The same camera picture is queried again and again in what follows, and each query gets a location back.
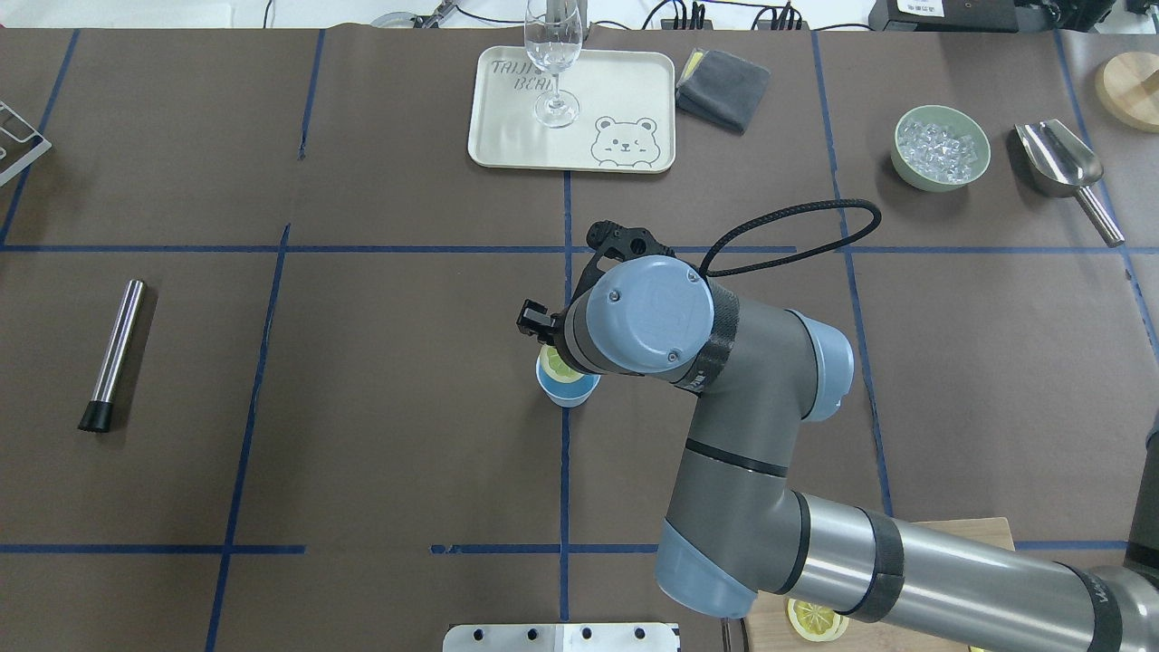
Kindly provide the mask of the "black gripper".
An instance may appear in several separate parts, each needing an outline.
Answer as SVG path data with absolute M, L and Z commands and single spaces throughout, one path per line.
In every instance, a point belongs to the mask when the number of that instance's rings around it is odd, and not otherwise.
M 571 368 L 588 368 L 590 362 L 580 350 L 580 340 L 574 331 L 571 320 L 573 306 L 567 305 L 557 312 L 551 312 L 545 305 L 533 300 L 522 303 L 516 317 L 517 330 L 533 337 L 535 340 L 551 340 L 551 346 Z

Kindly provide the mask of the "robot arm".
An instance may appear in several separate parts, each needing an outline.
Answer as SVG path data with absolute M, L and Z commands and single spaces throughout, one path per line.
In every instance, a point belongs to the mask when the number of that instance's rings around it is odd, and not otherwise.
M 613 265 L 564 312 L 529 301 L 516 322 L 583 374 L 697 395 L 656 552 L 675 602 L 745 618 L 766 591 L 989 651 L 1156 650 L 1156 540 L 1080 570 L 787 488 L 800 425 L 851 388 L 833 327 L 663 255 Z

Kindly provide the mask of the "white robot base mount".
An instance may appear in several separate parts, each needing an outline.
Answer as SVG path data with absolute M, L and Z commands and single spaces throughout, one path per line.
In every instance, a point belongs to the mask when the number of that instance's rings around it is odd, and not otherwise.
M 662 622 L 461 624 L 443 651 L 680 651 L 679 627 Z

